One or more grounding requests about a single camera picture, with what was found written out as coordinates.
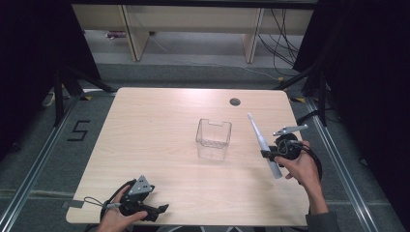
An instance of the black cable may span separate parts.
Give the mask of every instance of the black cable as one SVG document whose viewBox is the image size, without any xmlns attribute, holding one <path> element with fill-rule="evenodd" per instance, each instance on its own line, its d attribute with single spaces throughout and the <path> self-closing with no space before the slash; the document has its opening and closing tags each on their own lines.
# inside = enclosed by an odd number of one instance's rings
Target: black cable
<svg viewBox="0 0 410 232">
<path fill-rule="evenodd" d="M 103 205 L 102 205 L 102 210 L 100 212 L 100 221 L 103 219 L 103 216 L 105 215 L 106 212 L 106 205 L 108 205 L 109 203 L 111 203 L 111 201 L 114 199 L 114 197 L 118 194 L 118 192 L 121 191 L 121 189 L 123 189 L 125 186 L 132 186 L 135 183 L 136 180 L 132 180 L 132 181 L 128 181 L 125 184 L 123 184 L 121 187 L 119 187 L 114 194 L 112 194 L 112 196 L 106 200 Z"/>
<path fill-rule="evenodd" d="M 96 198 L 94 198 L 94 197 L 91 197 L 91 196 L 86 196 L 86 197 L 84 197 L 84 202 L 86 202 L 86 203 L 89 203 L 89 204 L 93 204 L 93 205 L 97 205 L 97 206 L 103 206 L 103 203 L 101 202 L 101 201 L 99 201 L 99 200 L 97 200 Z"/>
<path fill-rule="evenodd" d="M 271 40 L 273 40 L 275 42 L 275 44 L 278 44 L 278 41 L 275 40 L 275 38 L 273 38 L 272 35 L 269 35 L 269 37 L 271 38 Z M 283 44 L 279 44 L 279 46 L 281 46 L 282 48 L 291 49 L 293 52 L 299 52 L 299 50 L 289 48 L 288 46 L 285 46 Z"/>
<path fill-rule="evenodd" d="M 325 110 L 333 110 L 333 108 L 332 108 L 332 107 L 329 107 L 329 108 L 326 108 Z M 318 115 L 318 114 L 319 114 L 319 110 L 313 110 L 313 111 L 311 111 L 309 114 L 307 114 L 307 115 L 305 115 L 305 116 L 300 117 L 299 119 L 297 119 L 297 120 L 296 120 L 296 124 L 297 124 L 298 126 L 300 126 L 305 120 L 307 120 L 308 118 L 313 117 L 313 116 L 315 116 L 315 115 Z"/>
<path fill-rule="evenodd" d="M 283 18 L 282 24 L 285 25 L 285 23 L 284 23 L 284 18 L 286 17 L 286 11 L 283 11 L 283 10 L 284 10 L 284 9 L 282 9 L 282 18 Z M 287 35 L 286 35 L 286 33 L 283 33 L 283 30 L 280 28 L 280 25 L 279 25 L 279 23 L 278 23 L 278 20 L 277 20 L 277 18 L 276 18 L 276 16 L 275 16 L 275 13 L 274 13 L 274 11 L 273 11 L 272 9 L 271 9 L 271 13 L 272 13 L 272 16 L 274 17 L 275 22 L 277 23 L 277 26 L 278 26 L 278 29 L 279 29 L 280 33 L 284 36 L 284 39 L 285 39 L 286 43 L 287 43 L 288 45 L 292 46 L 292 47 L 293 47 L 294 49 L 296 49 L 297 51 L 299 51 L 299 48 L 297 48 L 295 45 L 293 45 L 290 41 L 287 40 Z"/>
<path fill-rule="evenodd" d="M 293 50 L 291 48 L 291 46 L 295 47 L 289 40 L 287 40 L 287 33 L 286 33 L 286 24 L 285 24 L 285 19 L 286 19 L 286 9 L 282 10 L 282 18 L 283 18 L 283 26 L 282 26 L 282 35 L 286 41 L 287 44 L 287 49 L 289 51 L 289 55 L 292 58 L 293 63 L 295 63 L 296 60 L 296 56 L 293 53 Z"/>
<path fill-rule="evenodd" d="M 290 227 L 291 229 L 299 232 L 308 232 L 308 229 L 305 228 L 298 228 L 298 227 Z"/>
<path fill-rule="evenodd" d="M 287 60 L 283 55 L 279 54 L 277 51 L 275 51 L 274 49 L 272 49 L 271 47 L 269 47 L 260 37 L 260 35 L 258 35 L 260 41 L 262 42 L 262 44 L 268 49 L 268 51 L 270 51 L 271 53 L 274 54 L 274 69 L 281 75 L 286 75 L 286 76 L 295 76 L 295 75 L 290 75 L 290 74 L 286 74 L 283 73 L 281 71 L 278 70 L 276 64 L 275 64 L 275 57 L 278 56 L 281 60 L 283 60 L 284 62 L 286 62 L 288 65 L 293 66 L 293 63 L 289 60 Z"/>
<path fill-rule="evenodd" d="M 278 56 L 281 60 L 286 62 L 288 65 L 293 65 L 293 63 L 290 60 L 288 60 L 282 54 L 278 53 L 273 48 L 271 48 L 267 43 L 265 43 L 265 41 L 262 39 L 262 37 L 260 35 L 258 35 L 258 37 L 259 37 L 260 41 L 262 42 L 262 44 L 268 49 L 269 52 L 271 52 L 272 54 Z"/>
<path fill-rule="evenodd" d="M 319 174 L 319 181 L 322 181 L 323 168 L 322 168 L 322 162 L 320 161 L 319 157 L 316 156 L 316 154 L 314 154 L 313 151 L 307 145 L 304 145 L 301 149 L 307 152 L 313 159 L 317 167 L 317 172 Z"/>
<path fill-rule="evenodd" d="M 88 224 L 88 225 L 85 227 L 84 232 L 89 232 L 91 229 L 94 229 L 94 228 L 96 228 L 96 227 L 98 227 L 98 226 L 99 226 L 98 224 Z"/>
</svg>

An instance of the table top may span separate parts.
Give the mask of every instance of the table top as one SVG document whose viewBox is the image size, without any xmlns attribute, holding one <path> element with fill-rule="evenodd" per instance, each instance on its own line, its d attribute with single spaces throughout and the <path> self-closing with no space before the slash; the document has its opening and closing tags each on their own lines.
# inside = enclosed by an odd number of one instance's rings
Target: table top
<svg viewBox="0 0 410 232">
<path fill-rule="evenodd" d="M 231 105 L 233 98 L 241 103 Z M 306 225 L 303 187 L 294 179 L 274 178 L 248 113 L 269 145 L 275 145 L 274 131 L 296 125 L 282 91 L 122 88 L 74 200 L 92 196 L 104 202 L 125 182 L 144 175 L 155 186 L 144 203 L 169 204 L 155 225 Z M 201 118 L 232 123 L 224 161 L 198 157 Z M 88 203 L 69 208 L 67 221 L 98 223 L 100 210 Z"/>
</svg>

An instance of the transparent cup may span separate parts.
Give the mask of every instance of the transparent cup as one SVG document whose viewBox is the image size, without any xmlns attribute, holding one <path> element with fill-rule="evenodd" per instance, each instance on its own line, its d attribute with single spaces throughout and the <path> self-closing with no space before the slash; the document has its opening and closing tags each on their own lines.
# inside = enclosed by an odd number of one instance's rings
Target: transparent cup
<svg viewBox="0 0 410 232">
<path fill-rule="evenodd" d="M 225 160 L 231 128 L 229 122 L 200 119 L 195 139 L 198 155 L 204 159 Z"/>
</svg>

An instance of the metal frame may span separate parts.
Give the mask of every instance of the metal frame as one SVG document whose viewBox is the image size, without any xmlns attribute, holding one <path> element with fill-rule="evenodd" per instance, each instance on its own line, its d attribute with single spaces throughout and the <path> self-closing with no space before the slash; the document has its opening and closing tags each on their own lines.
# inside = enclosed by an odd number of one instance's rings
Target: metal frame
<svg viewBox="0 0 410 232">
<path fill-rule="evenodd" d="M 48 137 L 46 143 L 44 144 L 42 150 L 40 151 L 39 155 L 37 156 L 34 164 L 31 166 L 29 172 L 27 173 L 24 181 L 15 192 L 15 195 L 12 199 L 12 202 L 9 204 L 6 211 L 4 211 L 1 220 L 0 220 L 0 228 L 2 231 L 10 231 L 12 226 L 15 223 L 15 220 L 18 217 L 21 209 L 23 208 L 28 195 L 30 194 L 31 189 L 36 184 L 37 180 L 40 177 L 40 174 L 45 167 L 45 164 L 50 157 L 51 151 L 53 150 L 54 146 L 56 145 L 58 138 L 66 126 L 67 120 L 70 117 L 73 108 L 78 103 L 80 96 L 70 99 L 69 105 L 66 108 L 66 114 L 64 117 L 61 118 L 60 124 L 55 126 L 51 131 L 50 136 Z"/>
<path fill-rule="evenodd" d="M 309 111 L 317 110 L 314 100 L 312 98 L 307 98 L 307 108 Z M 370 212 L 365 200 L 363 199 L 359 189 L 357 188 L 355 182 L 353 181 L 350 172 L 348 171 L 344 161 L 338 152 L 337 146 L 332 139 L 327 127 L 324 127 L 320 122 L 319 117 L 314 116 L 313 122 L 319 131 L 320 137 L 323 140 L 323 143 L 328 150 L 329 156 L 332 160 L 332 163 L 335 166 L 337 175 L 341 180 L 341 183 L 346 190 L 347 196 L 352 203 L 354 210 L 359 218 L 360 223 L 365 231 L 379 231 L 376 222 L 373 218 L 373 215 Z"/>
<path fill-rule="evenodd" d="M 136 6 L 180 6 L 180 7 L 224 7 L 224 8 L 275 8 L 315 9 L 334 7 L 341 1 L 318 0 L 72 0 L 72 4 L 136 5 Z"/>
</svg>

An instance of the handheld controller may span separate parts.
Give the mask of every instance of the handheld controller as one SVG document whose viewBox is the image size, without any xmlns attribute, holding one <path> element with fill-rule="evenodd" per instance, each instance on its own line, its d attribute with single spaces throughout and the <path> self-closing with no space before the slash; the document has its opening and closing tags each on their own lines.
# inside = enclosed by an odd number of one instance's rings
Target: handheld controller
<svg viewBox="0 0 410 232">
<path fill-rule="evenodd" d="M 311 149 L 298 141 L 298 137 L 293 134 L 294 131 L 300 131 L 307 129 L 308 125 L 303 125 L 299 127 L 285 127 L 277 132 L 274 132 L 274 136 L 279 135 L 275 140 L 277 146 L 269 146 L 270 151 L 261 150 L 263 158 L 269 159 L 270 161 L 275 161 L 275 157 L 283 157 L 288 160 L 295 160 L 301 154 L 301 151 L 307 152 L 314 160 L 317 171 L 319 174 L 319 179 L 322 179 L 322 163 L 320 159 L 311 151 Z"/>
<path fill-rule="evenodd" d="M 259 147 L 261 149 L 261 152 L 269 152 L 269 146 L 268 143 L 266 142 L 265 138 L 262 136 L 262 134 L 259 132 L 258 127 L 256 126 L 255 122 L 253 121 L 253 117 L 250 113 L 248 113 L 248 118 L 250 119 L 250 122 L 252 123 L 253 130 L 255 131 L 257 142 L 259 143 Z M 278 164 L 272 161 L 271 159 L 266 159 L 268 162 L 269 167 L 272 170 L 272 173 L 274 174 L 274 177 L 276 179 L 279 179 L 282 177 L 282 174 L 280 172 L 280 169 L 278 167 Z"/>
<path fill-rule="evenodd" d="M 143 220 L 156 221 L 159 214 L 164 213 L 169 205 L 155 208 L 143 203 L 154 188 L 155 186 L 151 186 L 144 176 L 140 176 L 138 180 L 133 180 L 131 188 L 121 197 L 119 208 L 121 214 L 130 216 L 136 212 L 146 211 L 148 216 Z"/>
</svg>

